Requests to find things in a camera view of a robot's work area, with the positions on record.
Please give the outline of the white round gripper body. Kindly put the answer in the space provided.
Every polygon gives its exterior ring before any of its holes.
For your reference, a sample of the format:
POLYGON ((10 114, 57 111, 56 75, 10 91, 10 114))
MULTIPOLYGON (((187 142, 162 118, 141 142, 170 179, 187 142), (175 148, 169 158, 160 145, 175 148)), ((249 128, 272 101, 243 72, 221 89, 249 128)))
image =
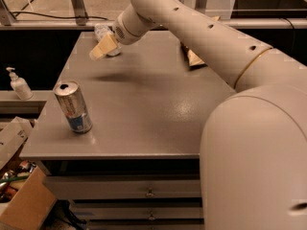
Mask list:
POLYGON ((131 45, 157 24, 140 16, 132 4, 116 18, 112 25, 115 38, 123 45, 131 45))

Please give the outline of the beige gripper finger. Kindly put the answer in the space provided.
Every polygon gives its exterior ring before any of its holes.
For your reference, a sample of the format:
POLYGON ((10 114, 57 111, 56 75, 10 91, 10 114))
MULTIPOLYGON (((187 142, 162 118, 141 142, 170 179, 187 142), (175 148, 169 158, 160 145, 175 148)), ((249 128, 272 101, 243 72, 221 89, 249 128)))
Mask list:
POLYGON ((105 35, 99 43, 91 50, 89 56, 93 60, 104 58, 111 51, 119 48, 118 42, 113 34, 105 35))

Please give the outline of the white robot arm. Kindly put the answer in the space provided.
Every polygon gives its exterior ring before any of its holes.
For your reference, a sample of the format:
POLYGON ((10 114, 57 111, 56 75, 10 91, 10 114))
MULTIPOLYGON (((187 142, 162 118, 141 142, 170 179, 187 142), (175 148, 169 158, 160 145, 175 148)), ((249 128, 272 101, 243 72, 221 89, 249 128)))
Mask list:
POLYGON ((183 0, 130 0, 90 56, 102 58, 158 25, 236 92, 201 136, 205 229, 307 230, 305 66, 183 0))

